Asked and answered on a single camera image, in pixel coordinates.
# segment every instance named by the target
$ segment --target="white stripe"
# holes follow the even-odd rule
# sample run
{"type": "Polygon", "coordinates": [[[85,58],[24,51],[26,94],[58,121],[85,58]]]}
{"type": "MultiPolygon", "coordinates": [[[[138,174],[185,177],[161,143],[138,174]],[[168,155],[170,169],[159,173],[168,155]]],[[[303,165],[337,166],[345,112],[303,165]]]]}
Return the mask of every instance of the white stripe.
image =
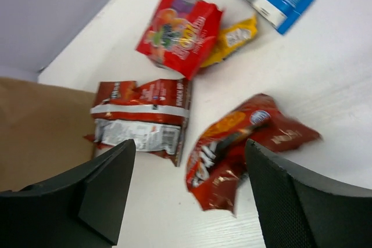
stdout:
{"type": "Polygon", "coordinates": [[[95,113],[162,113],[170,114],[172,116],[189,117],[189,110],[185,110],[183,107],[174,106],[162,106],[158,105],[154,109],[153,105],[134,105],[134,106],[123,106],[123,105],[98,105],[91,109],[91,114],[95,113]]]}

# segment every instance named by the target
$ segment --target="white table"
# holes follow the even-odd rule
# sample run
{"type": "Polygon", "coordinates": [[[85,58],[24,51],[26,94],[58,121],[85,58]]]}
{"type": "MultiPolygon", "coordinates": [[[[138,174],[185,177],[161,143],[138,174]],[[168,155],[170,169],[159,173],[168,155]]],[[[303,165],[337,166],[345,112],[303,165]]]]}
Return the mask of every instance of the white table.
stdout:
{"type": "MultiPolygon", "coordinates": [[[[252,13],[243,0],[206,1],[227,8],[224,24],[252,13]]],[[[157,2],[111,0],[40,82],[94,92],[99,81],[179,77],[134,50],[157,2]]],[[[324,137],[287,158],[372,188],[371,19],[369,0],[317,0],[284,37],[260,18],[256,41],[196,77],[182,166],[137,155],[119,247],[264,247],[249,183],[239,190],[234,218],[201,212],[184,182],[185,161],[202,131],[258,92],[324,137]]]]}

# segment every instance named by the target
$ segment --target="gray background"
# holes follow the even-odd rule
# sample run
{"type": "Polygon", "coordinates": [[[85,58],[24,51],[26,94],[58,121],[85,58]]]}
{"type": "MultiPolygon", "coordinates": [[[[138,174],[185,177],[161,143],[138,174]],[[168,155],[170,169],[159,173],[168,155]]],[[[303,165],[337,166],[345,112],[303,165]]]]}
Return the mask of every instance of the gray background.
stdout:
{"type": "Polygon", "coordinates": [[[0,0],[0,76],[36,80],[107,1],[0,0]]]}

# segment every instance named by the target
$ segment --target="crumpled red package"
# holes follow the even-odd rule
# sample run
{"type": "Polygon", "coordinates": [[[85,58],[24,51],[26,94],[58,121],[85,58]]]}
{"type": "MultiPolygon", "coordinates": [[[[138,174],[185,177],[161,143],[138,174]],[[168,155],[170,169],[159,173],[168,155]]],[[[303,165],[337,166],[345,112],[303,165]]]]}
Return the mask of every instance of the crumpled red package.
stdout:
{"type": "Polygon", "coordinates": [[[237,188],[246,177],[247,139],[273,152],[284,152],[320,137],[317,131],[284,116],[272,97],[257,94],[212,124],[199,138],[188,159],[187,188],[203,210],[234,212],[237,188]]]}
{"type": "Polygon", "coordinates": [[[191,83],[187,79],[101,82],[91,115],[95,135],[86,136],[98,147],[133,139],[137,151],[181,163],[189,118],[191,83]]]}
{"type": "Polygon", "coordinates": [[[202,0],[161,0],[137,51],[191,80],[216,43],[221,17],[202,0]]]}

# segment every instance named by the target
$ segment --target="yellow package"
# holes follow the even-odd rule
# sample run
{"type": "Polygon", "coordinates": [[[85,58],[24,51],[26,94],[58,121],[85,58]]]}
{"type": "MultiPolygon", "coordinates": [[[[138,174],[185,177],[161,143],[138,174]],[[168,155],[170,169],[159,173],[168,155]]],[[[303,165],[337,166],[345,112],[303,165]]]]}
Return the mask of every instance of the yellow package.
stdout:
{"type": "Polygon", "coordinates": [[[203,62],[201,68],[208,67],[215,63],[224,61],[229,55],[238,48],[244,46],[257,34],[256,15],[253,17],[235,23],[229,28],[220,30],[216,45],[210,56],[203,62]]]}

